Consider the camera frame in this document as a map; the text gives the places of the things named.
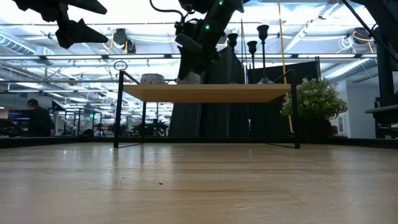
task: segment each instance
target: plant pot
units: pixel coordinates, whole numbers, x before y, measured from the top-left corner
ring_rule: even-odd
[[[299,135],[304,143],[326,143],[331,134],[331,124],[327,120],[301,119]]]

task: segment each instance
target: green leafy plant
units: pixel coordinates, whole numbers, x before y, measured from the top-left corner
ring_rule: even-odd
[[[302,119],[329,120],[348,110],[347,102],[338,98],[336,86],[326,80],[307,80],[297,86],[298,116]],[[292,97],[285,96],[280,113],[293,115]]]

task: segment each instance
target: person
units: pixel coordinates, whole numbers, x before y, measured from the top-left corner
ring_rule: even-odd
[[[55,127],[49,112],[39,106],[39,102],[30,99],[27,102],[29,110],[28,135],[30,137],[50,137],[55,135]]]

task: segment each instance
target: wooden tabletop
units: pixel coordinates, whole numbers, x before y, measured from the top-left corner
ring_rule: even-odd
[[[267,103],[290,90],[290,84],[124,85],[141,101],[171,103]]]

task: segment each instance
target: wooden floor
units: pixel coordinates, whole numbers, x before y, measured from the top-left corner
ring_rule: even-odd
[[[0,150],[0,223],[398,223],[398,151],[248,144]]]

